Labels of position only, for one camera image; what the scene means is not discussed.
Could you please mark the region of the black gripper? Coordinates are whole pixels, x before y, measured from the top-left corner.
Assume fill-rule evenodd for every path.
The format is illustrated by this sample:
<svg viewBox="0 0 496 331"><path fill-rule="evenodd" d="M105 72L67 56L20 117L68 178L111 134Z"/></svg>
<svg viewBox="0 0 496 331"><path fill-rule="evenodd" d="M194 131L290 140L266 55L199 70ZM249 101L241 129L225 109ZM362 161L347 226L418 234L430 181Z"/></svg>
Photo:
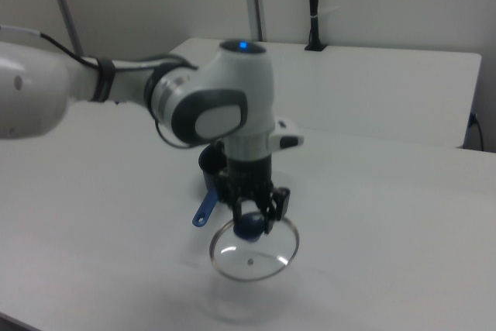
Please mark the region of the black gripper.
<svg viewBox="0 0 496 331"><path fill-rule="evenodd" d="M255 202L264 212L265 234L271 232L275 222L280 222L288 210L291 191L274 187L272 156L251 161L227 158L226 166L215 175L215 187L219 201L231 206L234 229L243 216L244 200Z"/></svg>

